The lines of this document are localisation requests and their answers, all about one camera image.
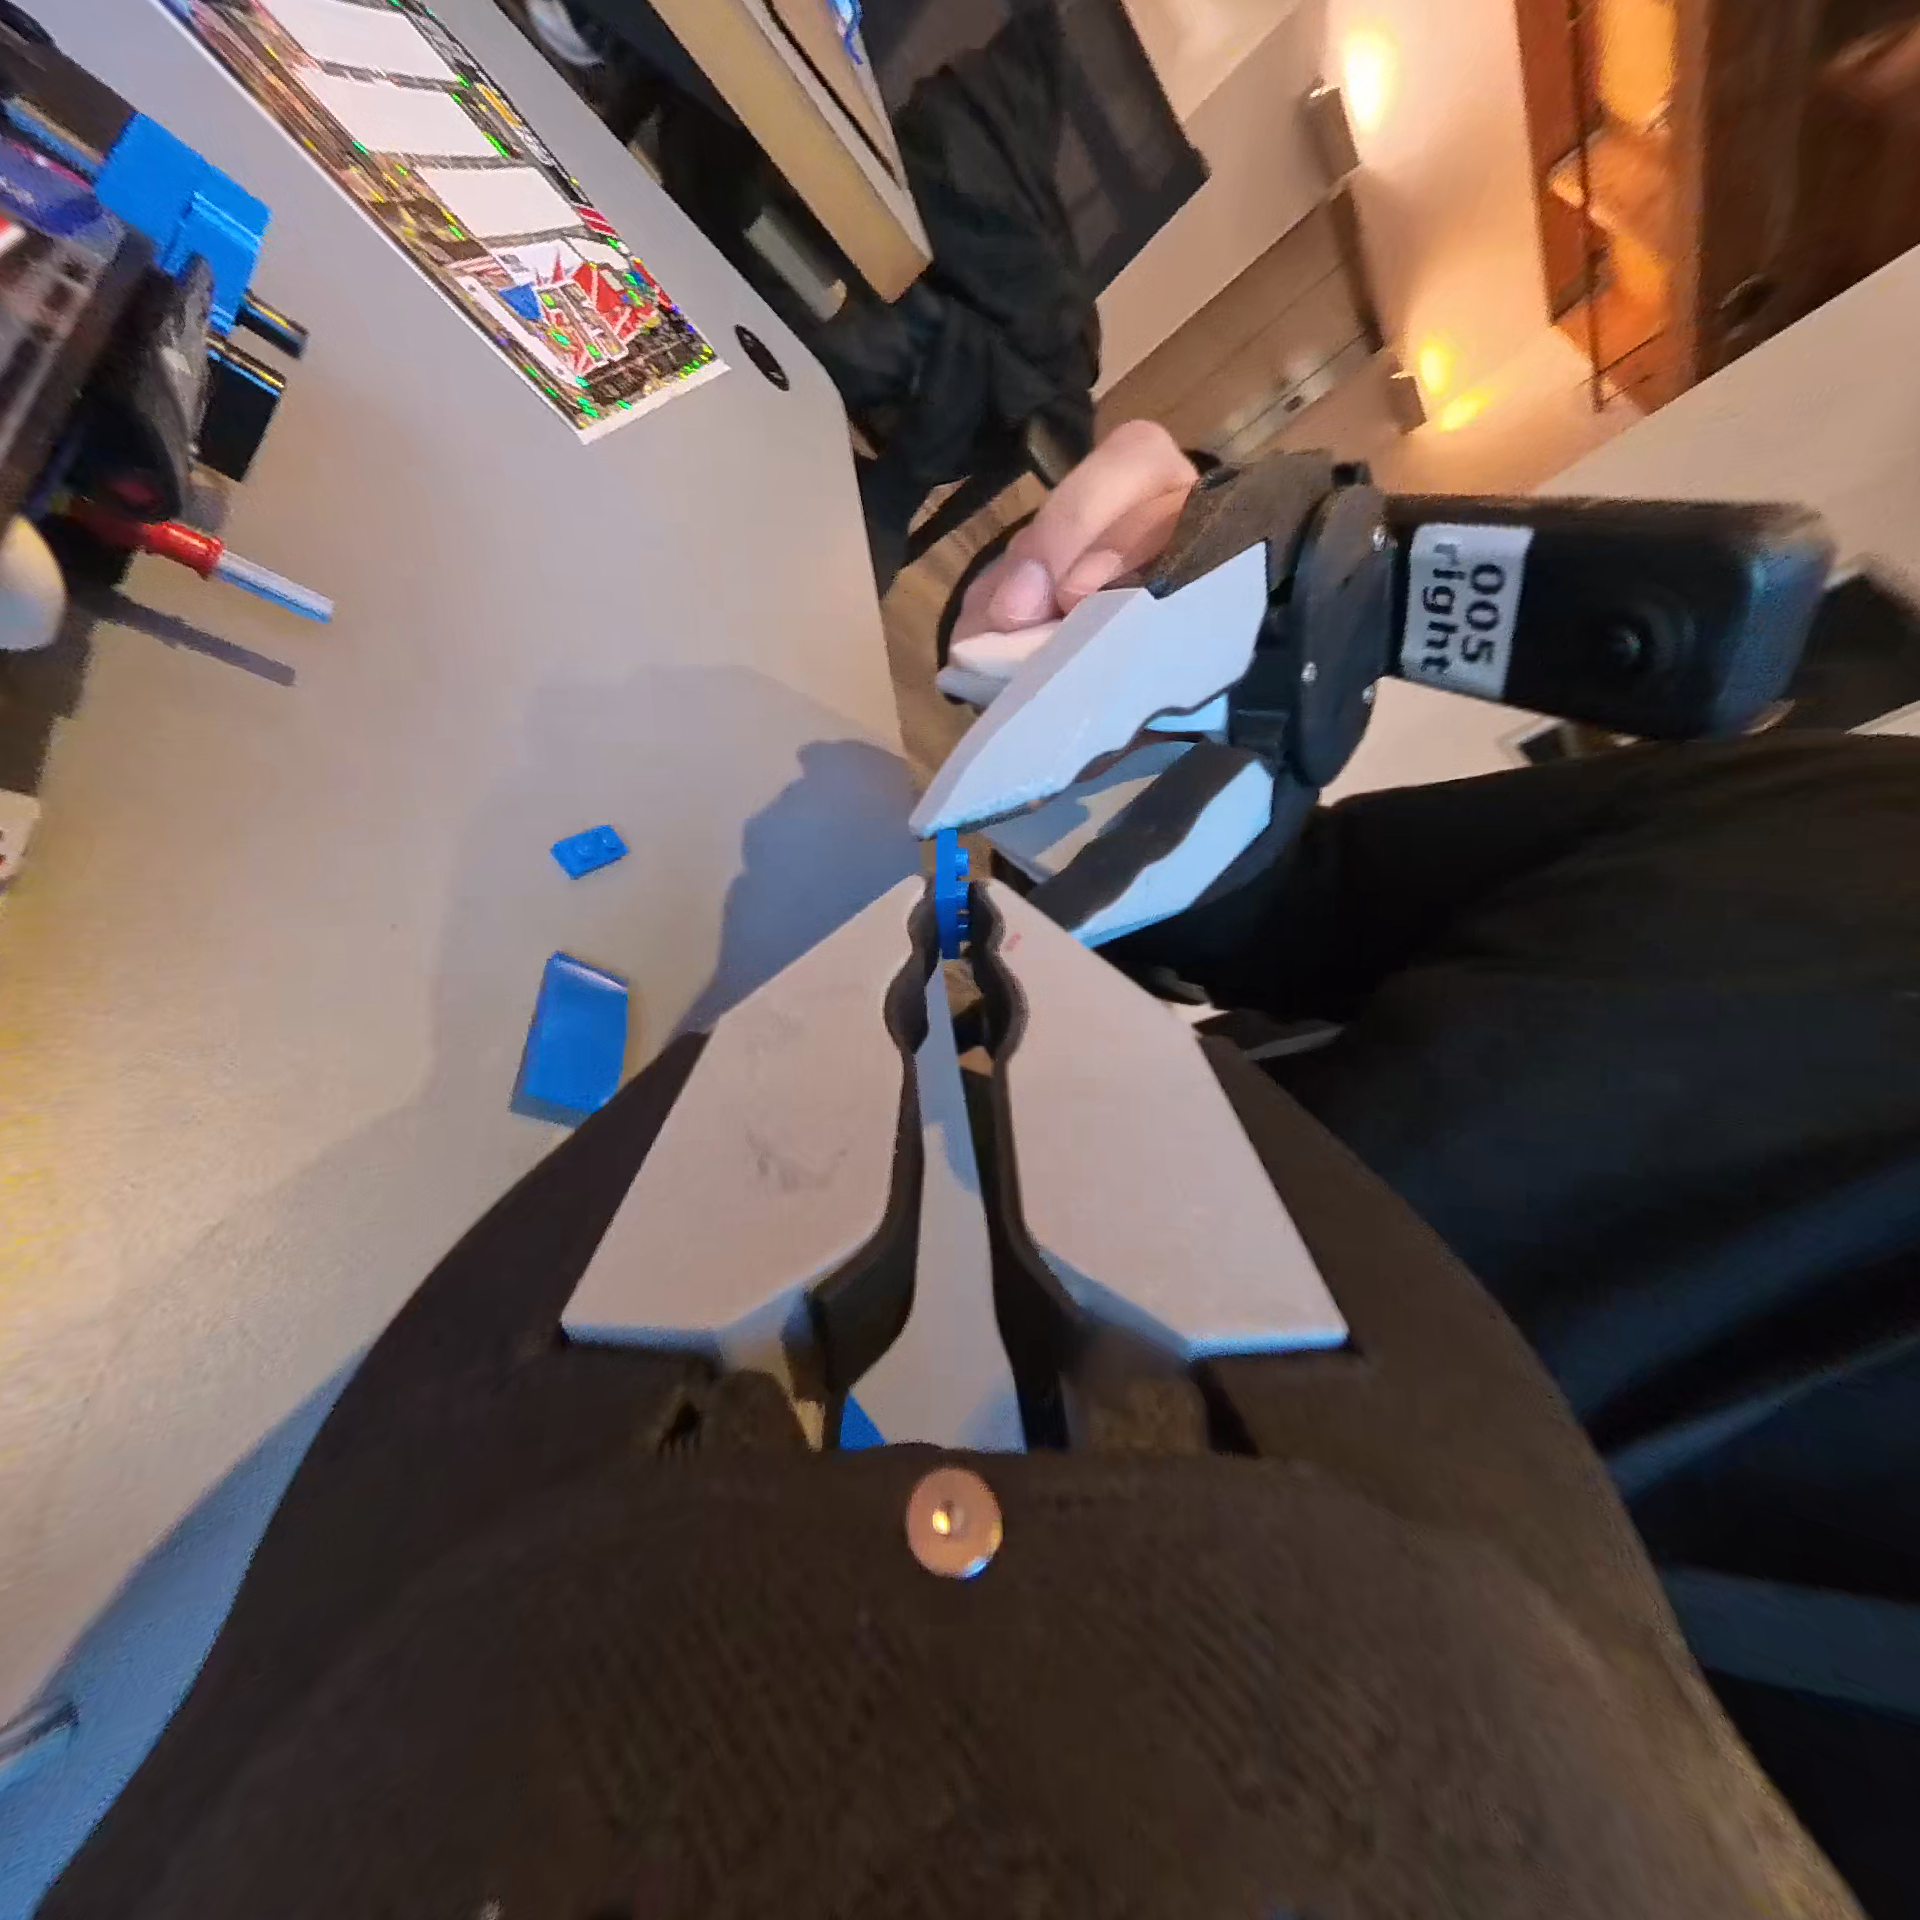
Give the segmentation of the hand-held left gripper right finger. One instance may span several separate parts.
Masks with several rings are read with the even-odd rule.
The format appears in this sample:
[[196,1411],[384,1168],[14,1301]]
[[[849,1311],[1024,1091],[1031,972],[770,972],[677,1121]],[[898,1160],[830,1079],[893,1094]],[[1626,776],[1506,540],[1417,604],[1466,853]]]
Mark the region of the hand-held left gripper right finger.
[[1352,1329],[1194,1028],[1003,883],[966,910],[964,1068],[1016,1450],[1096,1415],[1208,1432],[1225,1363]]

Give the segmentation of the white table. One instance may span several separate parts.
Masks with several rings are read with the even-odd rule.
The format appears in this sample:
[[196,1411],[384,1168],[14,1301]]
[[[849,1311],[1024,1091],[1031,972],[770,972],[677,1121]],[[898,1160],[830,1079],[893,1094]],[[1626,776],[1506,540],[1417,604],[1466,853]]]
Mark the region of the white table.
[[1589,410],[1572,347],[1525,348],[1453,430],[1376,471],[1393,493],[1789,501],[1824,517],[1834,580],[1916,604],[1916,255],[1664,409]]

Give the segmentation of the person's right hand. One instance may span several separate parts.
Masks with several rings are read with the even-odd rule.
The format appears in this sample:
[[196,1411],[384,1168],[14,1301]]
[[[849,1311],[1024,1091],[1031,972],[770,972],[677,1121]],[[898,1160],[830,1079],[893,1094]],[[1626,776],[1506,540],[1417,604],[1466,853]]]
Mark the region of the person's right hand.
[[1163,420],[1109,428],[964,590],[946,666],[1011,676],[1082,602],[1165,549],[1198,476]]

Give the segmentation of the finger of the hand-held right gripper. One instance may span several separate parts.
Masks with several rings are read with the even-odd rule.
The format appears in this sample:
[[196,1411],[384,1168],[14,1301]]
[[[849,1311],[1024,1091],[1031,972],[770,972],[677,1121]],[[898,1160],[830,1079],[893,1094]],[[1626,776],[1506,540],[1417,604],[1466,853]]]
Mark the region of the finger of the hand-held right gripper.
[[1038,915],[1103,946],[1190,910],[1274,822],[1274,787],[1262,754],[1159,737],[987,840]]
[[1165,716],[1220,713],[1272,597],[1264,541],[1171,590],[1103,588],[1030,634],[953,647],[934,678],[980,708],[912,812],[915,836],[976,828],[1067,795]]

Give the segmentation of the blue smooth tile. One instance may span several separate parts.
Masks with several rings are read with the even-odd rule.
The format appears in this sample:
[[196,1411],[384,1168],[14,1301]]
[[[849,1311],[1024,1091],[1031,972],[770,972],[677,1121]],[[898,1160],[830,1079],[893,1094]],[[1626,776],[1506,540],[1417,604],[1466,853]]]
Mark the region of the blue smooth tile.
[[541,967],[511,1110],[578,1128],[621,1088],[632,1034],[632,982],[573,952]]

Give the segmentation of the black toy brick race car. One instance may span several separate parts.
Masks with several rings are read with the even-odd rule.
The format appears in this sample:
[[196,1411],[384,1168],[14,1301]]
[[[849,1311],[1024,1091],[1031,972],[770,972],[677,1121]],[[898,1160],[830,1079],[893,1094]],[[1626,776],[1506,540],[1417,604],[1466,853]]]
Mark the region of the black toy brick race car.
[[270,213],[4,4],[4,654],[48,647],[68,588],[160,557],[306,620],[332,602],[187,521],[242,484],[306,333],[253,290]]

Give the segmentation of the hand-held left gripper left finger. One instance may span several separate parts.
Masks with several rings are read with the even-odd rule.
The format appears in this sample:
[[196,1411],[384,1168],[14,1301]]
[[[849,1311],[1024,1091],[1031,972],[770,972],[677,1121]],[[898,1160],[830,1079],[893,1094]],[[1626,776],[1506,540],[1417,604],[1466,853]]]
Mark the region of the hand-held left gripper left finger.
[[574,1348],[770,1379],[812,1445],[917,1301],[942,927],[904,878],[694,1037],[562,1311]]

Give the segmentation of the black office chair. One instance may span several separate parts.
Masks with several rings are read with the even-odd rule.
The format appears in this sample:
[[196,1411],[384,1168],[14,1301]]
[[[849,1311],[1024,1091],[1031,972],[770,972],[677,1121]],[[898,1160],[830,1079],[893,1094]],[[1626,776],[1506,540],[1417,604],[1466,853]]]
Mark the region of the black office chair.
[[1096,298],[1208,162],[1124,4],[875,4],[868,26],[930,265],[898,302],[851,290],[812,348],[867,444],[884,593],[930,493],[976,511],[1090,450]]

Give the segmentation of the beige table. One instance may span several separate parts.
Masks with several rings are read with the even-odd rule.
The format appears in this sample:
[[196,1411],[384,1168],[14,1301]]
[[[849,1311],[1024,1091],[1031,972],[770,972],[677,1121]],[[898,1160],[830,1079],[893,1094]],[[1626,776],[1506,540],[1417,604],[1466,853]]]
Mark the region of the beige table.
[[898,304],[925,233],[859,26],[834,4],[654,4],[863,283]]

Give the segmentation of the wooden cabinet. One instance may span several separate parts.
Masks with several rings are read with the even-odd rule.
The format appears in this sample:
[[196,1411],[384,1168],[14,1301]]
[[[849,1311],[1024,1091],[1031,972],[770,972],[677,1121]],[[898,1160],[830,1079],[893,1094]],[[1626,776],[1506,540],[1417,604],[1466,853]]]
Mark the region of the wooden cabinet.
[[1548,315],[1659,410],[1916,244],[1916,4],[1516,4]]

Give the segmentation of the holographic sticker sheet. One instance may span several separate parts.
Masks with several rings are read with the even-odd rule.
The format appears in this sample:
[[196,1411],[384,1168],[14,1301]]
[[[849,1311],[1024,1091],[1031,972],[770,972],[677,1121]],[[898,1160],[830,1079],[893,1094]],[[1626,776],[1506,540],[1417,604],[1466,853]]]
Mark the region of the holographic sticker sheet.
[[167,11],[578,440],[725,372],[426,4]]

